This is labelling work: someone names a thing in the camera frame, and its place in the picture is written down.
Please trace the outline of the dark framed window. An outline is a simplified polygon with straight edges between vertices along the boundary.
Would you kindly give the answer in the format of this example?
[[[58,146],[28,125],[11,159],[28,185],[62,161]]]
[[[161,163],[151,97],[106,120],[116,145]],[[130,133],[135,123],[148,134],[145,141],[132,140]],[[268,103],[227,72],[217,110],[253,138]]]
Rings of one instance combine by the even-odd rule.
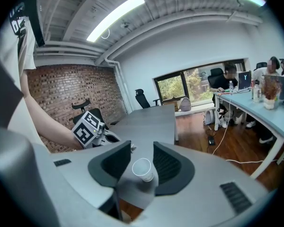
[[[213,93],[207,77],[210,70],[221,68],[227,61],[197,66],[186,70],[179,70],[154,79],[160,102],[165,104],[173,100],[180,101],[183,97],[190,99],[192,106],[205,105],[212,102]]]

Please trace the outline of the grey table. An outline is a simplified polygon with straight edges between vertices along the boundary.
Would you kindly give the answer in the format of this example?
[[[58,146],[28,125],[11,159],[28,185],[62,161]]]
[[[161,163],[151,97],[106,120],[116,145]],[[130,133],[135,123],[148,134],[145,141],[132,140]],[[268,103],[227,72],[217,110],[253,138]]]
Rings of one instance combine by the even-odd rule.
[[[153,179],[146,183],[134,175],[132,166],[140,158],[153,160],[155,141],[174,144],[178,136],[174,107],[164,105],[135,110],[110,127],[110,130],[120,139],[130,140],[135,148],[131,154],[130,164],[117,185],[121,210],[131,219],[135,219],[153,201],[158,174],[155,167],[152,167]]]

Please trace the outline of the dried flower vase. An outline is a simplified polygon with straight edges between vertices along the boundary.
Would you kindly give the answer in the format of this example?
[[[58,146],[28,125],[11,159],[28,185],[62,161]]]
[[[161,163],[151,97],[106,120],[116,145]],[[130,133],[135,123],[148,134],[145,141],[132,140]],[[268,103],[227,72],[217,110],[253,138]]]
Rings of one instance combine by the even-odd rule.
[[[282,84],[278,76],[264,75],[262,77],[261,92],[263,105],[267,110],[278,107]]]

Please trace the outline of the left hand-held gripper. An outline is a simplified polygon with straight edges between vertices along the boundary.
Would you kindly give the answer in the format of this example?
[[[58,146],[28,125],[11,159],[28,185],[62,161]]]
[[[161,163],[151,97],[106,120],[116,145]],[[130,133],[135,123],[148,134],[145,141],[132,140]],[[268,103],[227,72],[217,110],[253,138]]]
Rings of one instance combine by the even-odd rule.
[[[84,149],[121,141],[115,133],[106,130],[104,124],[88,112],[84,113],[71,132]]]

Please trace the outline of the white bag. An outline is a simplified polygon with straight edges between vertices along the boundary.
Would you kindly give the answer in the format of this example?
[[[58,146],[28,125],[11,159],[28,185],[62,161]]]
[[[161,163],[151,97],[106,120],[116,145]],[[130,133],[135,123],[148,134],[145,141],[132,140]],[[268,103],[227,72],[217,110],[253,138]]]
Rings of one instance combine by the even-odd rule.
[[[204,125],[211,125],[215,123],[215,110],[207,110],[204,113]]]

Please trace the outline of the white wall pipes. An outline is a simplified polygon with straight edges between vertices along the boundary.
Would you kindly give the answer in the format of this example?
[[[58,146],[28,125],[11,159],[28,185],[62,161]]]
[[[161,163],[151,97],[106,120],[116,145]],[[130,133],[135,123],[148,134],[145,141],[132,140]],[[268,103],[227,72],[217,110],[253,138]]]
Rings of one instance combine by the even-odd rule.
[[[129,99],[129,91],[127,88],[127,84],[121,69],[120,62],[115,60],[109,60],[108,58],[105,58],[105,62],[108,66],[114,68],[114,71],[116,73],[116,80],[120,87],[121,95],[124,101],[124,105],[126,107],[127,112],[130,114],[133,112],[133,107]]]

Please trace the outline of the light blue desk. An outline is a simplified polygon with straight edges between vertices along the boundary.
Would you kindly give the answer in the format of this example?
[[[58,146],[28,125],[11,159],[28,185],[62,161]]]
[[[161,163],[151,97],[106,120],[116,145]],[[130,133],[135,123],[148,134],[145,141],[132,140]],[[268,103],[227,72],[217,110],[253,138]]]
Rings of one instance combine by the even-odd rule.
[[[263,103],[255,103],[251,99],[251,92],[244,93],[219,93],[215,92],[215,111],[219,109],[220,100],[237,107],[243,112],[251,115],[259,123],[264,125],[276,137],[276,141],[261,165],[254,171],[251,178],[260,176],[269,164],[274,160],[277,153],[284,144],[284,107],[279,106],[273,110],[264,108]]]

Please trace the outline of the laptop with glowing logo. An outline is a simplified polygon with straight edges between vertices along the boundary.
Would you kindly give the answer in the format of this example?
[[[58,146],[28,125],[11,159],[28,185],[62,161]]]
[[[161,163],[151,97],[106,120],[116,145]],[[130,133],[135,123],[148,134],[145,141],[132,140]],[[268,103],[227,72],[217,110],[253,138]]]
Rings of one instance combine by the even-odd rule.
[[[251,71],[244,71],[237,73],[238,92],[248,90],[251,88]]]

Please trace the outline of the clear plastic cup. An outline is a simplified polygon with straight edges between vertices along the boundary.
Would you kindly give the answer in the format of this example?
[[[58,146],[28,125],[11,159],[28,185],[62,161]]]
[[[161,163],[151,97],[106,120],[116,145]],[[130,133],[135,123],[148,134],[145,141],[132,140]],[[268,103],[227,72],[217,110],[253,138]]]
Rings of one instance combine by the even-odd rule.
[[[144,182],[150,182],[154,178],[153,168],[150,160],[140,158],[133,163],[132,172]]]

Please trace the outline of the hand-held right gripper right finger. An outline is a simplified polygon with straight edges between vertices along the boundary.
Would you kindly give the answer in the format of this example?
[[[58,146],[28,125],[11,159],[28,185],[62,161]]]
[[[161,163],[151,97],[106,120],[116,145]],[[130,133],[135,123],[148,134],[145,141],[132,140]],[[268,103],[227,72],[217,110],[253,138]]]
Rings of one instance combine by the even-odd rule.
[[[132,227],[248,227],[267,189],[232,163],[200,151],[153,143],[155,196]]]

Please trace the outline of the person's white shirt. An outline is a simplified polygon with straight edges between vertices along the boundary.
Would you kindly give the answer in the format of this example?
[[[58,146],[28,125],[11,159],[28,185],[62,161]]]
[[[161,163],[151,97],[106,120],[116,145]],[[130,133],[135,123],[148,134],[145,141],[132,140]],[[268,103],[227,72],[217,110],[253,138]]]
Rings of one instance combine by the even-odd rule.
[[[23,72],[36,69],[33,58],[36,40],[29,18],[23,15],[23,11],[23,3],[14,6],[0,28],[0,62],[19,90]],[[23,98],[11,117],[8,129],[22,134],[32,143],[45,146]]]

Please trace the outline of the brown cardboard box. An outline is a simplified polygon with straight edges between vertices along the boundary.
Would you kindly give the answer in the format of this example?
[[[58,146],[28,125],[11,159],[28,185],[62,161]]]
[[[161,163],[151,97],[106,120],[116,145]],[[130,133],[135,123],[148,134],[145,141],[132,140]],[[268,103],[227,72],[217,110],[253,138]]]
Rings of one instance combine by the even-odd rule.
[[[175,112],[179,111],[179,101],[173,100],[173,101],[170,101],[170,102],[166,102],[165,104],[166,105],[173,105],[174,106],[174,111]]]

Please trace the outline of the black office chair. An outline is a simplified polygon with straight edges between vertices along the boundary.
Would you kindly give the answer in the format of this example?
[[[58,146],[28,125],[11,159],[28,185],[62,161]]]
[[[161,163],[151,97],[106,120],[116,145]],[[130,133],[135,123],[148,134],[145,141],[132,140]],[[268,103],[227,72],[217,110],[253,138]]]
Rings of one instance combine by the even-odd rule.
[[[84,103],[79,104],[79,105],[75,105],[74,103],[71,104],[72,109],[74,109],[74,110],[80,109],[81,110],[81,114],[74,116],[74,118],[73,118],[74,124],[76,124],[81,119],[81,117],[86,112],[85,107],[90,105],[90,104],[91,104],[91,102],[90,102],[89,99],[86,99]],[[92,117],[99,119],[99,121],[104,124],[105,129],[108,130],[108,127],[105,125],[104,119],[103,119],[101,112],[98,108],[93,108],[91,110],[88,110],[88,113],[90,115],[92,115]]]
[[[223,75],[224,72],[221,68],[214,68],[210,70],[211,75],[207,77],[210,87],[213,87],[215,80],[220,76]]]
[[[145,109],[145,108],[150,108],[151,105],[149,104],[149,102],[147,101],[144,91],[142,89],[136,89],[135,90],[135,99],[137,100],[137,102],[139,103],[139,105]]]

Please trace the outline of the person's left forearm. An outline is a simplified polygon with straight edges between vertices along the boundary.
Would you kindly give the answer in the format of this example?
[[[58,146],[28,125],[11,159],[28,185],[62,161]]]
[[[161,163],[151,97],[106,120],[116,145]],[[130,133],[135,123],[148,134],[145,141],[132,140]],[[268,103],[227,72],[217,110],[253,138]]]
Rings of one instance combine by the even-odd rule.
[[[35,99],[33,99],[30,93],[24,94],[24,100],[39,135],[59,145],[75,150],[83,149],[79,141],[72,134],[71,130],[52,119],[39,106]]]

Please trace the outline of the pale purple backpack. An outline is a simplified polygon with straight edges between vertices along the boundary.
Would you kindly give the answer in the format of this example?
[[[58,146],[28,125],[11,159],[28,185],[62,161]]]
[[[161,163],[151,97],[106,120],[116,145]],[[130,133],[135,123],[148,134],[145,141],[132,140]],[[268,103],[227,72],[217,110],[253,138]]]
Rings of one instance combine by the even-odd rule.
[[[190,99],[188,97],[183,97],[179,101],[178,111],[179,112],[188,112],[192,108]]]

